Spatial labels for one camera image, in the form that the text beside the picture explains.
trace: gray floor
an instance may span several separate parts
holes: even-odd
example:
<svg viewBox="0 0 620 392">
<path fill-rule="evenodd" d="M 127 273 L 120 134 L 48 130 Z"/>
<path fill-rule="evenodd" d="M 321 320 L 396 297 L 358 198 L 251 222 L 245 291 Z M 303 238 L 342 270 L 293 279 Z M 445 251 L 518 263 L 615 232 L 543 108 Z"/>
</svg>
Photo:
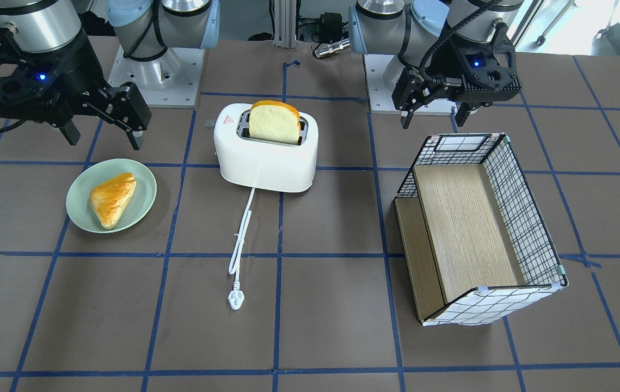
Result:
<svg viewBox="0 0 620 392">
<path fill-rule="evenodd" d="M 93 44 L 108 70 L 118 44 Z M 620 390 L 620 57 L 520 54 L 524 94 L 459 130 L 511 136 L 570 286 L 488 326 L 422 327 L 392 199 L 451 119 L 370 114 L 361 58 L 311 48 L 221 42 L 198 109 L 154 109 L 140 152 L 96 119 L 76 147 L 39 124 L 0 137 L 0 391 Z M 317 119 L 318 171 L 257 193 L 235 312 L 248 188 L 220 176 L 205 122 L 266 97 Z M 109 158 L 149 166 L 158 195 L 91 234 L 64 199 Z"/>
</svg>

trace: storage box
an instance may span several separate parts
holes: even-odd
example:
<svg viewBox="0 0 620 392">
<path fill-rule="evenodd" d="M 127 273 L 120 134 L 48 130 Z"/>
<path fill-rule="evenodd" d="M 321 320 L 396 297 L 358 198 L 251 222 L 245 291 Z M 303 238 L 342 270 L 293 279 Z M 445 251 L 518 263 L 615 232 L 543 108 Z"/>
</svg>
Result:
<svg viewBox="0 0 620 392">
<path fill-rule="evenodd" d="M 424 326 L 491 323 L 568 285 L 506 134 L 427 137 L 395 206 Z"/>
</svg>

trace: blue joint cap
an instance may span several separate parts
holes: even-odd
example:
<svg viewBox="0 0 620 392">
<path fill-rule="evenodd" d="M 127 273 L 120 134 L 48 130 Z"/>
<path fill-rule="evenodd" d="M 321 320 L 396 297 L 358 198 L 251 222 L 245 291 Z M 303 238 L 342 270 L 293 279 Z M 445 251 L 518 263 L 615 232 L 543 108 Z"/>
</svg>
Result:
<svg viewBox="0 0 620 392">
<path fill-rule="evenodd" d="M 416 22 L 436 37 L 440 35 L 449 10 L 450 8 L 439 0 L 414 0 L 412 3 L 412 13 Z"/>
<path fill-rule="evenodd" d="M 360 32 L 360 21 L 358 12 L 355 10 L 355 4 L 349 7 L 349 40 L 351 42 L 351 50 L 358 54 L 367 54 L 365 40 Z"/>
<path fill-rule="evenodd" d="M 153 0 L 107 0 L 106 13 L 113 27 L 123 27 L 148 12 Z"/>
<path fill-rule="evenodd" d="M 201 49 L 213 49 L 218 45 L 218 37 L 220 36 L 220 4 L 218 0 L 211 1 L 211 10 L 208 13 L 208 22 L 206 30 L 203 32 L 201 39 Z"/>
</svg>

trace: white power cord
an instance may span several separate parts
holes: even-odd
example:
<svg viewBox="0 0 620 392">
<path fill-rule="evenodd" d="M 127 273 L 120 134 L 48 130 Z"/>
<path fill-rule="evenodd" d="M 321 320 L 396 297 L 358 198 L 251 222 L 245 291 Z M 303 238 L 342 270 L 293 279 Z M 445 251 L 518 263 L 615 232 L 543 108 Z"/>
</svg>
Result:
<svg viewBox="0 0 620 392">
<path fill-rule="evenodd" d="M 240 222 L 240 230 L 235 234 L 237 241 L 235 242 L 235 250 L 232 251 L 232 257 L 230 258 L 230 266 L 228 266 L 228 273 L 230 275 L 235 274 L 235 283 L 232 284 L 232 291 L 228 295 L 228 302 L 233 310 L 238 310 L 242 307 L 244 302 L 244 293 L 240 290 L 240 259 L 242 258 L 242 246 L 244 245 L 244 236 L 247 235 L 247 226 L 249 226 L 249 218 L 252 216 L 252 199 L 254 198 L 254 189 L 249 193 L 249 199 L 247 201 L 247 207 L 242 214 L 242 221 Z"/>
</svg>

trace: white plug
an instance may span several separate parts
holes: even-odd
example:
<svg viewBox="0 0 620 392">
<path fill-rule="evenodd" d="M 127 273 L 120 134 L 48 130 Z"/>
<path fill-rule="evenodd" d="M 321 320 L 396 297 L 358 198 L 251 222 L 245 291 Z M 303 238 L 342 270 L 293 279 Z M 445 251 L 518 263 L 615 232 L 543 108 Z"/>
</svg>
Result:
<svg viewBox="0 0 620 392">
<path fill-rule="evenodd" d="M 235 282 L 232 286 L 232 291 L 228 295 L 228 302 L 233 310 L 238 310 L 242 307 L 244 302 L 244 293 L 240 290 L 240 283 Z"/>
</svg>

